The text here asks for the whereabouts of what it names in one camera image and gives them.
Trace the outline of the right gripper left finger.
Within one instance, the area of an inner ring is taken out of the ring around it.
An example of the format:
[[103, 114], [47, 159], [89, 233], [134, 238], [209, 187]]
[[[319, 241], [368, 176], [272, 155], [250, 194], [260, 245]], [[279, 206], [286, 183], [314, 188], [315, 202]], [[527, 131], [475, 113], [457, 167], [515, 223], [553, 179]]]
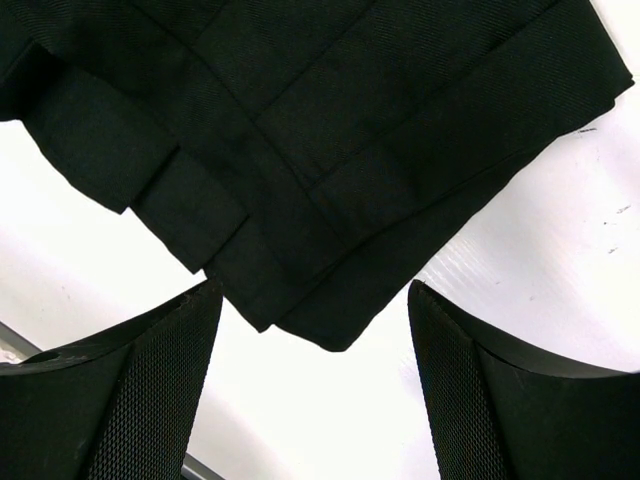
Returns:
[[220, 287], [208, 280], [2, 364], [2, 478], [180, 478], [220, 314]]

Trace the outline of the black skirt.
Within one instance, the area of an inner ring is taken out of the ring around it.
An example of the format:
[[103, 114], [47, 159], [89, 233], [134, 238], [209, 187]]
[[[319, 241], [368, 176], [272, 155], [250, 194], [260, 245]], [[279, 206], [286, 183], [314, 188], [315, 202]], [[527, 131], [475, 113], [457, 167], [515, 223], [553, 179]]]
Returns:
[[589, 1], [5, 1], [1, 117], [258, 331], [341, 352], [633, 77]]

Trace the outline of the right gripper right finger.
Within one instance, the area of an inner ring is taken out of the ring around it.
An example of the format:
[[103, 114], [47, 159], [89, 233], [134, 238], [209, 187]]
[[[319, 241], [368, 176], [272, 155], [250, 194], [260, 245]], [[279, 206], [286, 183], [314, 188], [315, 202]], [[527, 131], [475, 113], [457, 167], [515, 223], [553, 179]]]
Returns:
[[529, 344], [421, 281], [411, 335], [444, 479], [635, 479], [639, 376]]

